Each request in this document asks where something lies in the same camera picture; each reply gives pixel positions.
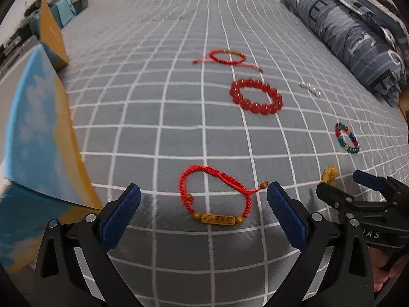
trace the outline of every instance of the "blue gripper pad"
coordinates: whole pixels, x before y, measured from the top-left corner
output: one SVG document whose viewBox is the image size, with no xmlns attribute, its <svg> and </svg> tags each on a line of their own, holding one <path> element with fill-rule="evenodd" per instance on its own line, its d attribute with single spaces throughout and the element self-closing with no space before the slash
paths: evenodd
<svg viewBox="0 0 409 307">
<path fill-rule="evenodd" d="M 290 204 L 290 197 L 273 182 L 267 189 L 267 202 L 277 217 L 288 241 L 303 251 L 307 247 L 307 228 Z"/>
<path fill-rule="evenodd" d="M 372 190 L 375 190 L 376 192 L 379 192 L 380 190 L 383 190 L 384 188 L 384 182 L 381 178 L 378 178 L 377 176 L 373 176 L 372 174 L 360 171 L 358 169 L 353 173 L 352 178 L 356 183 L 359 183 L 362 186 L 371 188 Z"/>
<path fill-rule="evenodd" d="M 119 202 L 119 204 L 117 204 L 101 229 L 100 246 L 105 252 L 114 249 L 118 245 L 126 227 L 138 209 L 139 204 L 141 204 L 141 190 L 134 184 L 114 202 Z"/>
</svg>

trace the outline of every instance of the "red braided bracelet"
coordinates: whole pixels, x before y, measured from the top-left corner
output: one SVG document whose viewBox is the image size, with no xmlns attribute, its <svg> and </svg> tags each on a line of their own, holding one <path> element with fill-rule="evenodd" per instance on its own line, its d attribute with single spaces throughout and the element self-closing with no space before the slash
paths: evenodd
<svg viewBox="0 0 409 307">
<path fill-rule="evenodd" d="M 216 57 L 216 54 L 219 54 L 219 53 L 228 53 L 228 54 L 238 55 L 240 56 L 240 59 L 234 60 L 234 61 L 219 59 L 218 57 Z M 258 68 L 254 64 L 243 63 L 245 60 L 246 60 L 246 55 L 244 53 L 233 51 L 230 49 L 214 49 L 209 52 L 209 58 L 195 59 L 193 60 L 193 64 L 196 64 L 198 62 L 217 62 L 221 64 L 228 64 L 230 66 L 242 66 L 242 67 L 256 68 L 259 72 L 261 73 L 263 72 L 261 68 Z"/>
<path fill-rule="evenodd" d="M 226 215 L 216 215 L 216 214 L 201 214 L 200 212 L 195 212 L 191 206 L 194 202 L 192 194 L 188 193 L 186 190 L 186 183 L 187 177 L 189 174 L 194 172 L 203 171 L 207 174 L 211 174 L 212 176 L 219 178 L 225 184 L 229 185 L 230 187 L 237 190 L 239 193 L 243 194 L 246 200 L 246 206 L 241 216 L 226 216 Z M 220 172 L 217 169 L 214 169 L 209 166 L 202 166 L 202 165 L 192 165 L 183 172 L 179 178 L 179 192 L 180 197 L 183 205 L 185 206 L 186 210 L 189 211 L 193 215 L 193 219 L 195 220 L 202 220 L 203 223 L 206 224 L 218 224 L 218 225 L 234 225 L 235 223 L 241 224 L 244 221 L 244 218 L 247 218 L 251 207 L 252 207 L 252 198 L 251 194 L 254 194 L 262 189 L 267 188 L 268 182 L 263 182 L 260 184 L 259 189 L 255 190 L 247 190 L 242 183 L 238 180 L 229 176 L 224 172 Z"/>
</svg>

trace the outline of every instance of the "metal pin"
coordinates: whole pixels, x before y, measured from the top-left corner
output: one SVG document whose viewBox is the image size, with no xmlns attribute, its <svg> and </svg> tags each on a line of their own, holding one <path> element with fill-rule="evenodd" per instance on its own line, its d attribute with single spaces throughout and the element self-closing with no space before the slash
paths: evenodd
<svg viewBox="0 0 409 307">
<path fill-rule="evenodd" d="M 354 227 L 358 227 L 358 226 L 359 226 L 359 221 L 357 221 L 355 218 L 352 218 L 352 219 L 350 220 L 350 223 L 351 223 L 351 225 L 354 226 Z"/>
<path fill-rule="evenodd" d="M 318 212 L 314 212 L 314 213 L 311 215 L 311 218 L 314 219 L 315 221 L 321 221 L 321 220 L 322 220 L 322 215 L 319 214 Z"/>
<path fill-rule="evenodd" d="M 57 224 L 58 224 L 58 221 L 56 219 L 53 219 L 48 223 L 48 226 L 53 228 L 53 227 L 56 227 Z"/>
<path fill-rule="evenodd" d="M 95 219 L 96 219 L 96 215 L 94 215 L 94 214 L 88 214 L 86 217 L 85 217 L 85 221 L 87 222 L 87 223 L 92 223 Z"/>
</svg>

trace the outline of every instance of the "finger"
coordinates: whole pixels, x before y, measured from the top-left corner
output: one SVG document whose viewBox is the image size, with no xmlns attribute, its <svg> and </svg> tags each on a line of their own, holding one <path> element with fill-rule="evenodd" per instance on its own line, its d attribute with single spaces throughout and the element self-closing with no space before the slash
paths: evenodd
<svg viewBox="0 0 409 307">
<path fill-rule="evenodd" d="M 374 283 L 374 284 L 373 284 L 373 291 L 374 291 L 374 292 L 380 291 L 380 290 L 382 289 L 382 286 L 383 286 L 383 284 Z"/>
<path fill-rule="evenodd" d="M 389 273 L 376 266 L 372 268 L 372 276 L 373 282 L 377 284 L 383 284 L 389 279 Z"/>
<path fill-rule="evenodd" d="M 379 249 L 368 248 L 369 257 L 371 258 L 372 266 L 375 268 L 383 267 L 388 262 L 388 256 Z"/>
<path fill-rule="evenodd" d="M 398 259 L 396 263 L 390 269 L 389 277 L 391 278 L 399 277 L 403 269 L 405 269 L 406 264 L 408 263 L 408 260 L 409 260 L 409 254 L 403 255 L 400 259 Z"/>
</svg>

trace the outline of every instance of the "bed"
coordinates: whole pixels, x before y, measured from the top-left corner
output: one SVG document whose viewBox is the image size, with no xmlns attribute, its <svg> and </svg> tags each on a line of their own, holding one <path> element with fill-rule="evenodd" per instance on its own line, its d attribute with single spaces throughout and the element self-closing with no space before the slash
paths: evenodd
<svg viewBox="0 0 409 307">
<path fill-rule="evenodd" d="M 337 213 L 315 194 L 327 166 L 338 167 L 338 188 L 365 200 L 381 196 L 353 182 L 356 169 L 408 182 L 408 128 L 399 110 L 368 92 L 279 2 L 108 0 L 82 12 L 63 34 L 70 64 L 59 75 L 96 193 L 105 204 L 131 182 L 142 190 L 141 205 L 109 256 L 146 307 L 262 306 L 299 255 L 265 191 L 252 196 L 241 225 L 192 220 L 177 186 L 190 165 L 212 166 L 249 189 L 278 181 L 310 212 L 332 220 Z M 192 64 L 212 49 L 243 52 L 263 73 Z M 241 78 L 277 88 L 282 109 L 268 116 L 240 109 L 229 89 Z M 267 100 L 260 91 L 244 92 L 252 101 Z M 355 133 L 358 154 L 338 144 L 337 122 Z M 201 212 L 243 210 L 243 197 L 214 177 L 195 173 L 188 190 Z M 317 291 L 330 254 L 307 296 Z"/>
</svg>

